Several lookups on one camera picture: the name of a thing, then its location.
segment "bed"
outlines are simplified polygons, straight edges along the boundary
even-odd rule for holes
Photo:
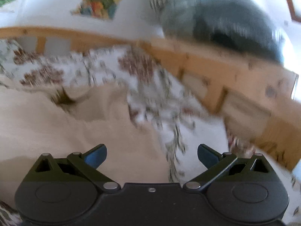
[[[80,53],[125,44],[142,48],[188,87],[210,114],[223,117],[229,133],[254,143],[289,171],[299,162],[301,105],[291,98],[297,74],[206,44],[160,38],[132,41],[43,27],[0,29],[0,38],[28,38],[38,54],[48,50],[47,41],[54,37],[68,41],[69,51]]]

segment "headboard panel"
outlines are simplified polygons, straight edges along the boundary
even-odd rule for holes
[[[0,38],[25,36],[37,38],[38,53],[45,52],[50,37],[66,39],[77,52],[138,45],[189,87],[210,113],[223,116],[231,132],[254,142],[289,170],[301,158],[301,105],[291,100],[298,75],[280,66],[206,44],[130,41],[59,28],[0,29]]]

